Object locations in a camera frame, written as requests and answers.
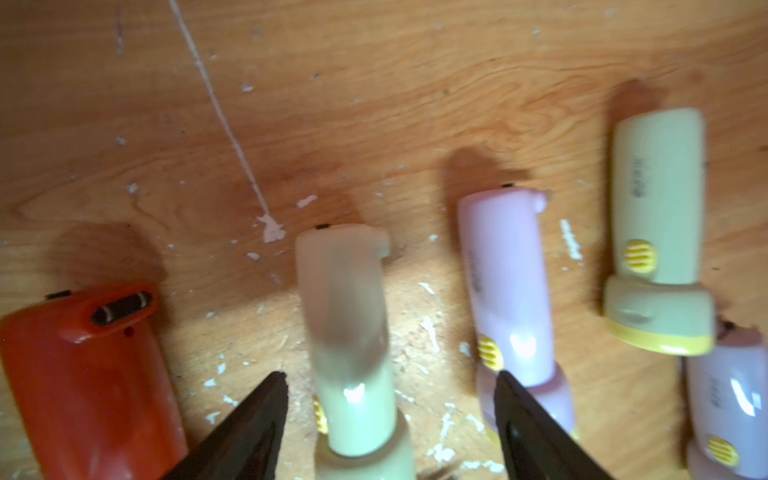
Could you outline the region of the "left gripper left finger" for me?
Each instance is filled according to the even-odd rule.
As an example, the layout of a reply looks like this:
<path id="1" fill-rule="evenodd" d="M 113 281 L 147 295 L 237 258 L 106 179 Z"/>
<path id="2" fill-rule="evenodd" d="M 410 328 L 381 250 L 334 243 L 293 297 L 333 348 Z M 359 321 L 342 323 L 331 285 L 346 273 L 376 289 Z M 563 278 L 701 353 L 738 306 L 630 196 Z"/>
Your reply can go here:
<path id="1" fill-rule="evenodd" d="M 271 372 L 162 480 L 274 479 L 288 400 L 286 374 Z"/>

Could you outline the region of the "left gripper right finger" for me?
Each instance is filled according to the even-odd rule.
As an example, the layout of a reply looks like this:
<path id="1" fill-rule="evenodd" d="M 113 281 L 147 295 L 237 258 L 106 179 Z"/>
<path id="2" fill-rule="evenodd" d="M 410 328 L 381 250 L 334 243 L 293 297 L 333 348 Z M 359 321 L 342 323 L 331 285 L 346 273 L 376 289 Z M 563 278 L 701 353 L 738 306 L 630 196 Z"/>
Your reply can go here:
<path id="1" fill-rule="evenodd" d="M 511 480 L 612 480 L 509 372 L 498 374 L 496 425 Z"/>

